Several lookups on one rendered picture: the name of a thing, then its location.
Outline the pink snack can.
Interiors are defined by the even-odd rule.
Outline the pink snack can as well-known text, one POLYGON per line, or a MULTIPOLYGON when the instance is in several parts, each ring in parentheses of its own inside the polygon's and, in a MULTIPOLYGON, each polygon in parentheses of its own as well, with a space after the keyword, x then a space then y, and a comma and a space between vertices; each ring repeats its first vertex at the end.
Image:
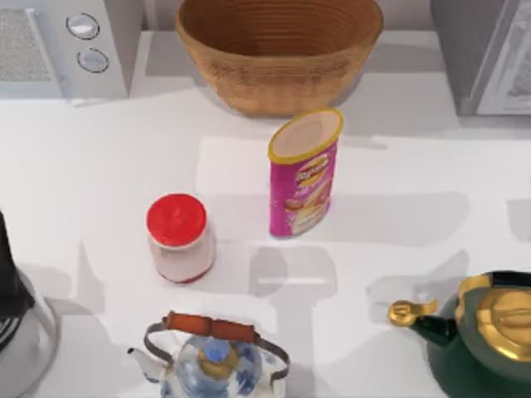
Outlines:
POLYGON ((269 232, 292 237, 318 224, 331 204, 343 115, 336 109, 300 114, 278 129, 268 145, 269 232))

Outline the red-lidded white jar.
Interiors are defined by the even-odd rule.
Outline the red-lidded white jar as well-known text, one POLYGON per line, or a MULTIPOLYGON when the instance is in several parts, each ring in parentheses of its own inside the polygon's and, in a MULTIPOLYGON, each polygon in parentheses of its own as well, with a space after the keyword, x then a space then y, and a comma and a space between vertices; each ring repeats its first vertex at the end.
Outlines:
POLYGON ((164 279, 190 284, 212 268, 215 236, 206 207, 196 197, 170 193, 158 198, 145 223, 154 267, 164 279))

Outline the woven wicker basket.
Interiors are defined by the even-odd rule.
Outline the woven wicker basket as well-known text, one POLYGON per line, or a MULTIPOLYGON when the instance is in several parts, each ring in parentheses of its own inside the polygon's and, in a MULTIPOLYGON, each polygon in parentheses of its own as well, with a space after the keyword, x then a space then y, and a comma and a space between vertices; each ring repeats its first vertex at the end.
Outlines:
POLYGON ((183 0, 176 30, 232 109, 287 116, 332 104, 383 28, 376 0, 183 0))

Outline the blue and white teapot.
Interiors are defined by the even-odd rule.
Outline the blue and white teapot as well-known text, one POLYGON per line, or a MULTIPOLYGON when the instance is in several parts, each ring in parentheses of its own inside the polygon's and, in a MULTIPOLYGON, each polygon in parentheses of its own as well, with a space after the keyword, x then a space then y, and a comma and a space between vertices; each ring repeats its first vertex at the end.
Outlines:
POLYGON ((252 325, 169 312, 127 353, 160 398, 287 398, 287 352, 252 325))

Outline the round microwave knob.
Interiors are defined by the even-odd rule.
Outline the round microwave knob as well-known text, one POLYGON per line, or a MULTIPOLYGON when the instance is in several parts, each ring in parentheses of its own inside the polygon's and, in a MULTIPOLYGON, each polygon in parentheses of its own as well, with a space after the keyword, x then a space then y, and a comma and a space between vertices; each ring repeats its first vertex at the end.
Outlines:
POLYGON ((103 73, 110 66, 108 56, 103 51, 92 47, 79 51, 76 60, 83 70, 93 74, 103 73))
POLYGON ((80 40, 92 40, 100 33, 99 23, 87 13, 69 16, 66 19, 66 28, 73 37, 80 40))

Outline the pale microwave oven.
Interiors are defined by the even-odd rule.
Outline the pale microwave oven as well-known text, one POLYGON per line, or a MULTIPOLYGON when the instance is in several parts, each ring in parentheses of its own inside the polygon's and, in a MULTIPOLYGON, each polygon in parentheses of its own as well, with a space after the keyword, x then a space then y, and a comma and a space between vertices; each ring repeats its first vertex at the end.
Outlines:
POLYGON ((0 0, 0 99, 115 100, 129 96, 144 0, 0 0), (71 15, 100 25, 92 40, 73 37, 71 15), (76 55, 103 51, 109 68, 83 70, 76 55))

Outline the green and gold kettle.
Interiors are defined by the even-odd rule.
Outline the green and gold kettle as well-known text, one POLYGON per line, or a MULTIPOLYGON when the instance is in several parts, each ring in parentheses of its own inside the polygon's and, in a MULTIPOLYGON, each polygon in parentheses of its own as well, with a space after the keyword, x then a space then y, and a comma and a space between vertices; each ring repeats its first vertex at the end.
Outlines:
POLYGON ((443 308, 398 300, 387 318, 426 341, 447 398, 531 398, 531 273, 478 274, 463 279, 443 308))

